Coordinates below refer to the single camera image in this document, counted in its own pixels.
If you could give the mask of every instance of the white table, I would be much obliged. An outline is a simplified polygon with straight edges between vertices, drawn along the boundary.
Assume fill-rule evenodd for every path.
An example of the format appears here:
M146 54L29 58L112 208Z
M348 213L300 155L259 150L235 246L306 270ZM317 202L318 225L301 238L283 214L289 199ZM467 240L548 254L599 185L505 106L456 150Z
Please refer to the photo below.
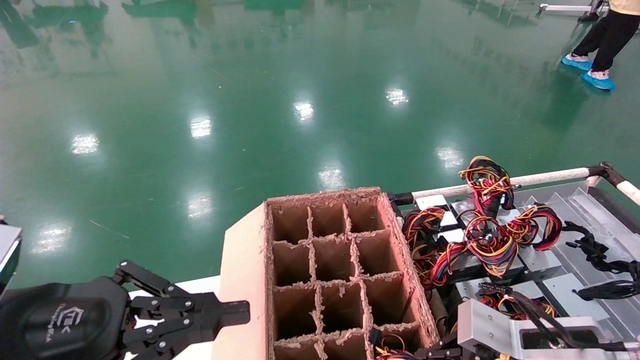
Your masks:
M215 292L218 294L220 289L220 276L205 277L203 279L196 279L191 281L180 282L177 284L185 291L190 293L208 293ZM129 293L130 298L137 296L151 296L143 290L132 291ZM148 326L150 324L157 323L152 320L138 320L136 327ZM180 355L176 356L176 360L210 360L212 356L211 342L194 344L185 349ZM124 357L125 360L134 359L135 357L131 353L127 353Z

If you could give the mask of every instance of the black pants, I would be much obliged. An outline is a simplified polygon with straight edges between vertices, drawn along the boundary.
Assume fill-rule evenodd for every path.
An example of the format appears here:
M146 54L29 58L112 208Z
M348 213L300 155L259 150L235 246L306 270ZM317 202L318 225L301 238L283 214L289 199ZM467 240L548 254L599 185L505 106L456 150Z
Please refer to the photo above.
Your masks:
M589 30L587 36L573 50L573 54L586 56L598 50L591 69L593 71L608 70L613 65L613 58L634 36L638 25L640 25L640 16L609 10L607 16L600 19Z

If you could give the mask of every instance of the colorful wires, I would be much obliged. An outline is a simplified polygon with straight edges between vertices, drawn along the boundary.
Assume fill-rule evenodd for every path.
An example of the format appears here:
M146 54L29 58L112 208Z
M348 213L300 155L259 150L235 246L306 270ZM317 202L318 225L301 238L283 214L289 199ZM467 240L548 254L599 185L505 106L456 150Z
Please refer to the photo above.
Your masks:
M414 249L420 231L435 233L440 230L440 222L444 217L444 209L426 208L424 210L413 210L404 217L402 232L409 248Z
M465 229L467 249L483 264L487 273L502 277L518 255L518 244L496 219L478 216Z
M462 170L459 174L473 190L476 198L476 209L482 215L489 213L492 202L496 202L495 209L497 209L503 195L504 204L502 208L513 208L513 189L509 174L502 166L496 164L490 158L476 156L471 159L467 169Z
M464 243L447 244L447 249L438 256L433 265L429 285L444 285L447 282L447 274L451 274L451 267L465 251L467 251L467 247Z
M418 278L425 289L430 289L431 269L436 256L435 243L428 242L418 244L420 232L427 234L436 233L440 229L440 222L444 217L445 210L442 208L426 208L424 210L411 211L404 218L403 233L406 238L413 265L418 273Z
M531 245L538 234L537 218L546 218L547 224L542 235L542 240L533 244L533 248L537 251L550 249L556 244L562 231L562 221L556 215L556 212L544 204L535 204L526 209L520 216L514 218L508 224L506 229L511 237L520 246Z
M550 316L557 316L554 307L551 306L546 300L533 299L531 301ZM529 319L527 314L520 308L520 305L518 305L518 302L509 295L503 295L502 297L498 297L497 294L483 295L480 298L480 302L492 309L501 312L502 314L507 315L513 320Z
M400 341L402 349L391 349L385 346L385 340L389 338L396 338ZM379 354L376 356L376 360L387 360L387 359L405 359L405 360L415 360L413 354L411 354L406 349L406 345L404 344L404 340L395 334L385 335L382 337L380 341L380 346L376 346L376 352Z

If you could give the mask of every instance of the person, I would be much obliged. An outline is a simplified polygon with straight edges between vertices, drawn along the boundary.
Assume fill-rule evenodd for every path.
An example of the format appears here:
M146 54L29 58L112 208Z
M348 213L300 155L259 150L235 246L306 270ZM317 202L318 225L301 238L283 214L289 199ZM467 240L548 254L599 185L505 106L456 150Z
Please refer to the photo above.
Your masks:
M613 58L631 40L640 26L640 0L610 0L609 13L600 19L580 44L563 59L562 63L585 70L581 78L602 89L614 90L609 78ZM593 63L587 55L598 50Z

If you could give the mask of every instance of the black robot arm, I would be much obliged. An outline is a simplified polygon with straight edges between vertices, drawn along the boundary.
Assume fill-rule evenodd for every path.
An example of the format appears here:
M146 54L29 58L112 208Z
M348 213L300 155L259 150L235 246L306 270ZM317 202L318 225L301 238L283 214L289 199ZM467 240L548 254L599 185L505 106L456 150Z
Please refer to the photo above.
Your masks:
M129 300L125 283L153 297ZM136 317L164 321L134 329ZM136 360L173 359L249 319L247 301L188 293L123 261L112 277L7 291L0 301L0 360L119 360L126 352Z

